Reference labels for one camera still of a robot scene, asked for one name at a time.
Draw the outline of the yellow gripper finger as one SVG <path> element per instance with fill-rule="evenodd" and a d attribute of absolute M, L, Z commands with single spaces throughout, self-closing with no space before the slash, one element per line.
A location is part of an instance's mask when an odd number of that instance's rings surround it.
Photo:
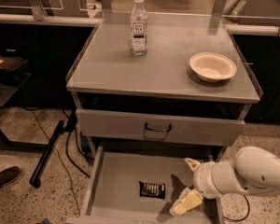
<path fill-rule="evenodd" d="M 201 165 L 199 161 L 196 161 L 191 158 L 185 158 L 184 162 L 189 166 L 192 172 L 195 172 L 198 169 L 198 167 Z"/>
<path fill-rule="evenodd" d="M 170 208 L 173 217 L 182 216 L 203 203 L 202 194 L 196 189 L 185 188 Z"/>

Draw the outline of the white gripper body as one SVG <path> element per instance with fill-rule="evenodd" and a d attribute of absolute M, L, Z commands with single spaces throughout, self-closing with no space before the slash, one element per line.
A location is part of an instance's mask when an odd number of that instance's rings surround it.
<path fill-rule="evenodd" d="M 213 181 L 212 168 L 214 164 L 213 161 L 201 163 L 193 174 L 194 188 L 206 199 L 215 199 L 223 196 Z"/>

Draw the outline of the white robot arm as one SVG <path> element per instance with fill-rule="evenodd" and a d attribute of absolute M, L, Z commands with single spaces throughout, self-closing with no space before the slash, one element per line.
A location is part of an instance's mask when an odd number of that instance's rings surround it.
<path fill-rule="evenodd" d="M 233 160 L 200 163 L 185 158 L 193 172 L 193 189 L 184 188 L 170 209 L 182 216 L 203 203 L 229 193 L 248 196 L 280 195 L 280 158 L 260 147 L 243 147 Z"/>

